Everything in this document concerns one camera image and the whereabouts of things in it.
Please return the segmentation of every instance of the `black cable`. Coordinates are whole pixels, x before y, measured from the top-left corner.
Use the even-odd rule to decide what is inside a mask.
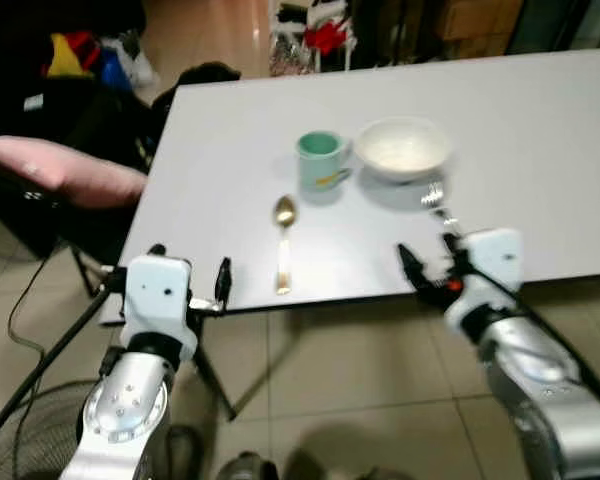
[[[593,394],[596,397],[598,397],[598,400],[600,400],[600,379],[598,379],[598,376],[593,372],[593,370],[591,370],[591,368],[589,368],[589,365],[584,360],[584,358],[582,358],[582,356],[577,352],[577,350],[571,345],[569,341],[567,341],[566,338],[562,336],[560,332],[558,332],[552,325],[545,321],[540,316],[540,314],[538,314],[529,305],[527,305],[518,294],[512,292],[494,278],[491,278],[486,273],[478,270],[473,265],[471,265],[469,273],[473,273],[475,275],[478,275],[479,277],[482,277],[491,285],[500,290],[502,293],[511,298],[514,302],[516,302],[518,307],[522,309],[525,314],[528,315],[529,319],[533,321],[533,323],[535,323],[539,328],[544,330],[548,335],[555,338],[558,343],[561,343],[562,346],[567,350],[567,352],[569,352],[569,354],[574,358],[575,362],[578,364],[578,367],[580,368],[580,373],[582,375],[583,383],[586,386],[588,386],[593,392]]]
[[[38,275],[40,275],[40,272],[42,272],[42,269],[47,264],[47,260],[49,260],[49,257],[44,258],[42,260],[42,262],[40,262],[40,265],[38,266],[38,268],[36,269],[34,274],[31,276],[29,283],[27,284],[27,286],[25,287],[23,292],[20,294],[20,297],[18,298],[15,305],[11,309],[11,312],[9,313],[9,320],[7,321],[7,335],[9,335],[9,338],[11,339],[11,341],[13,341],[14,343],[16,343],[18,345],[21,345],[26,348],[30,348],[30,349],[38,352],[37,365],[40,365],[40,362],[42,362],[42,360],[44,359],[44,356],[46,355],[46,351],[45,351],[44,347],[36,342],[33,342],[27,338],[24,338],[24,337],[21,337],[20,335],[18,335],[16,333],[15,329],[13,328],[13,321],[15,318],[15,314],[18,311],[18,308],[20,307],[20,305],[22,304],[24,299],[27,297],[27,294],[29,293],[29,290],[31,290],[31,287],[33,286],[34,282],[36,281],[36,278],[38,278]],[[20,417],[20,420],[18,421],[18,427],[16,428],[16,434],[15,434],[15,438],[13,440],[13,450],[12,450],[12,455],[11,455],[11,462],[12,462],[11,463],[11,475],[14,480],[17,480],[19,478],[19,475],[18,475],[18,450],[19,450],[19,446],[20,446],[20,436],[22,434],[22,428],[24,426],[24,421],[26,420],[27,416],[29,415],[29,412],[31,411],[31,407],[33,406],[33,402],[38,393],[38,390],[40,389],[41,381],[42,381],[42,377],[39,378],[38,381],[36,382],[36,384],[31,388],[31,393],[29,394],[29,401],[27,402],[27,407],[26,407],[24,413],[22,414],[22,416]]]
[[[49,368],[53,361],[58,358],[58,355],[62,353],[65,347],[74,339],[74,337],[80,333],[84,326],[89,322],[91,317],[98,311],[98,309],[105,302],[110,294],[109,288],[106,286],[100,290],[98,295],[93,299],[91,305],[87,307],[80,318],[64,333],[64,335],[58,340],[58,342],[49,350],[49,353],[43,358],[43,360],[34,368],[31,373],[25,378],[20,384],[15,393],[11,396],[7,404],[0,410],[0,429],[9,419],[11,414],[18,408],[22,399],[27,395],[27,392],[35,385],[40,379],[42,374]]]

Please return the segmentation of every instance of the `spoon handle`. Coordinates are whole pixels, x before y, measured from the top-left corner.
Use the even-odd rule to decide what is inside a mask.
[[[282,238],[278,246],[278,275],[276,279],[276,293],[284,295],[291,291],[291,274],[289,273],[289,238],[287,229],[282,229]]]

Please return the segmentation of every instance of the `pink cushion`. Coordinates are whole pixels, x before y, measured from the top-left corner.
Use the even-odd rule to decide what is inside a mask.
[[[0,166],[78,207],[135,205],[147,176],[69,147],[23,137],[0,137]]]

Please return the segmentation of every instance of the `white table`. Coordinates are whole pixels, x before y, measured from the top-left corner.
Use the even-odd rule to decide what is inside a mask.
[[[353,137],[395,115],[447,132],[448,205],[465,230],[521,230],[527,281],[600,274],[600,51],[180,87],[122,264],[163,243],[210,298],[229,256],[231,311],[410,292],[396,243],[444,254],[423,186],[384,186],[352,159],[339,189],[306,195],[293,153],[309,130]],[[272,209],[288,193],[293,289],[277,296]]]

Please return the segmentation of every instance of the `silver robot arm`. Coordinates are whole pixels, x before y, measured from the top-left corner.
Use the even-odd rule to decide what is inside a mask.
[[[228,262],[220,274],[228,276],[224,300],[194,299],[194,310],[222,314],[231,282]],[[190,275],[187,261],[163,255],[143,255],[129,264],[120,335],[125,350],[85,402],[82,436],[62,480],[155,478],[151,454],[164,445],[173,378],[198,345],[187,325]]]
[[[475,345],[530,477],[600,479],[600,383],[557,332],[505,293],[520,287],[520,235],[500,229],[446,240],[454,258],[448,281],[429,282],[401,246],[405,273],[424,300],[445,310],[447,325]]]

